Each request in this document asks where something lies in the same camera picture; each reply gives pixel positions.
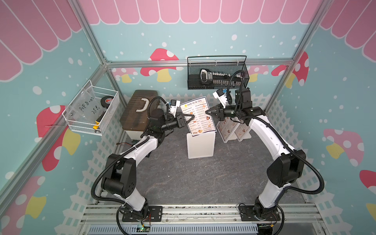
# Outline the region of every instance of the black wire basket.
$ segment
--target black wire basket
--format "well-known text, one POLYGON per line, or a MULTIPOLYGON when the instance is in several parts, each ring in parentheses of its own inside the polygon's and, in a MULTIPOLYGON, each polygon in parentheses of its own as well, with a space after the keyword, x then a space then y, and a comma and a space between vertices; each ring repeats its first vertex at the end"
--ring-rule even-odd
POLYGON ((225 89, 229 85, 231 76, 239 70, 243 73, 238 73, 234 77, 230 88, 239 88, 242 79, 246 88, 249 81, 246 59, 247 56, 188 57, 188 90, 225 89))

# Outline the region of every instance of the gray floor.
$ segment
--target gray floor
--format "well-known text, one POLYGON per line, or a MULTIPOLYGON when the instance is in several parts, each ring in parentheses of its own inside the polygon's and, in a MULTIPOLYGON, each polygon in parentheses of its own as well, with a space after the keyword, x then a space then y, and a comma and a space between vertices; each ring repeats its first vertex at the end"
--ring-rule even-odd
MULTIPOLYGON (((251 139, 226 144, 216 133, 213 157, 188 159, 188 132, 186 127, 176 128, 138 165, 136 188, 141 195, 150 204, 254 203, 267 183, 266 169, 272 163, 256 133, 251 131, 251 139)), ((290 190, 280 203, 304 200, 290 190)))

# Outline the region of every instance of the lattice fence pattern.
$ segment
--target lattice fence pattern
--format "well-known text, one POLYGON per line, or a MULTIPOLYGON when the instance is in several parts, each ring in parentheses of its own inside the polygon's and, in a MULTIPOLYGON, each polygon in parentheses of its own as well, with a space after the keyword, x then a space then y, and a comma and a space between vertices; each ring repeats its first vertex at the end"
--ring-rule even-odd
MULTIPOLYGON (((294 125, 290 124, 290 118, 286 117, 283 111, 283 105, 280 100, 273 103, 268 118, 274 128, 281 136, 291 144, 295 149, 302 149, 307 154, 307 161, 311 164, 314 159, 308 157, 308 149, 303 148, 303 141, 298 139, 298 132, 294 132, 294 125)), ((306 165, 303 169, 303 175, 297 180, 300 188, 305 190, 315 190, 319 186, 318 178, 315 173, 306 165)), ((315 203, 324 219, 326 227, 332 235, 350 235, 352 225, 344 222, 341 218, 342 209, 333 204, 334 194, 328 193, 325 189, 320 194, 307 195, 303 194, 307 202, 315 203)))

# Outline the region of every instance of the white stand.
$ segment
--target white stand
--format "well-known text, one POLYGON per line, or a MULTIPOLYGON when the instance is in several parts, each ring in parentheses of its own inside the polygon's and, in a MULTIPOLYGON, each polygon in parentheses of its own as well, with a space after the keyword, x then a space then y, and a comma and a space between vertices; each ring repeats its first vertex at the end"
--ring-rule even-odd
POLYGON ((205 158, 214 155, 215 132, 192 136, 187 133, 188 158, 205 158))

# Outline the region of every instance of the black cable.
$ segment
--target black cable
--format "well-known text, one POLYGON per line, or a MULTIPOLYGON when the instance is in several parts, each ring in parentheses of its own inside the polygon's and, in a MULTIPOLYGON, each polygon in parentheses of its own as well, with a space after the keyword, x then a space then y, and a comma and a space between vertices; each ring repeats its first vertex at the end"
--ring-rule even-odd
POLYGON ((288 189, 291 189, 291 190, 295 190, 295 191, 298 191, 300 193, 305 193, 305 194, 319 194, 319 193, 321 193, 324 190, 324 186, 325 186, 324 179, 321 176, 321 174, 319 173, 319 171, 313 165, 311 165, 306 159, 302 158, 299 154, 297 154, 295 151, 293 151, 291 148, 289 148, 289 146, 284 141, 284 139, 280 136, 280 134, 277 132, 277 130, 274 129, 274 127, 270 123, 264 121, 262 118, 259 118, 257 116, 244 116, 244 117, 241 117, 241 119, 243 119, 243 120, 247 119, 247 118, 256 119, 256 120, 262 122, 263 124, 265 124, 267 127, 269 127, 273 131, 273 133, 277 136, 277 138, 279 139, 279 141, 281 142, 281 144, 284 146, 284 148, 287 151, 289 151, 294 157, 296 157, 300 161, 304 162, 304 164, 306 164, 315 173, 315 175, 318 178, 318 181, 320 182, 320 185, 318 186, 318 188, 316 190, 313 190, 313 191, 303 190, 303 189, 292 187, 292 186, 285 187, 284 191, 286 191, 288 189))
POLYGON ((280 225, 280 227, 278 228, 278 230, 276 231, 276 233, 274 233, 273 235, 278 235, 281 232, 281 230, 283 228, 283 225, 285 224, 285 213, 283 212, 282 208, 277 203, 276 203, 276 206, 281 211, 282 219, 281 219, 281 225, 280 225))
POLYGON ((170 106, 166 103, 166 101, 162 98, 162 97, 160 97, 160 96, 156 96, 156 97, 154 97, 151 101, 150 101, 150 103, 149 103, 149 105, 148 105, 148 107, 147 107, 147 118, 148 119, 150 119, 150 107, 152 106, 152 103, 156 100, 156 99, 160 99, 165 105, 166 105, 166 111, 167 111, 167 113, 169 113, 170 112, 170 106))
POLYGON ((99 197, 95 194, 95 189, 99 183, 99 181, 102 179, 102 177, 104 176, 104 174, 111 168, 113 167, 121 158, 123 158, 125 155, 129 154, 130 152, 132 152, 133 150, 135 150, 136 148, 138 148, 139 146, 145 144, 148 140, 149 140, 150 137, 147 137, 144 141, 142 141, 141 143, 138 143, 136 144, 136 147, 132 147, 130 149, 128 149, 127 151, 125 151, 123 154, 119 155, 112 163, 110 163, 99 175, 98 177, 96 178, 96 180, 94 181, 93 183, 93 186, 91 187, 91 196, 92 198, 94 198, 95 200, 100 200, 100 201, 113 201, 113 202, 118 202, 118 203, 121 203, 121 204, 125 204, 125 202, 121 199, 117 199, 117 198, 110 198, 110 197, 99 197))
POLYGON ((122 207, 119 207, 118 210, 116 211, 116 223, 118 224, 118 227, 120 229, 120 231, 124 234, 124 235, 130 235, 128 233, 126 233, 123 229, 123 227, 121 226, 120 224, 120 221, 119 221, 119 212, 122 210, 123 208, 122 207))
POLYGON ((226 90, 226 98, 227 98, 227 102, 229 103, 229 105, 232 104, 232 97, 230 95, 230 86, 231 86, 231 82, 232 80, 234 79, 234 77, 238 74, 238 73, 242 73, 242 78, 244 79, 245 77, 245 72, 243 70, 238 70, 236 71, 230 78, 230 81, 229 81, 229 84, 227 85, 227 90, 226 90))

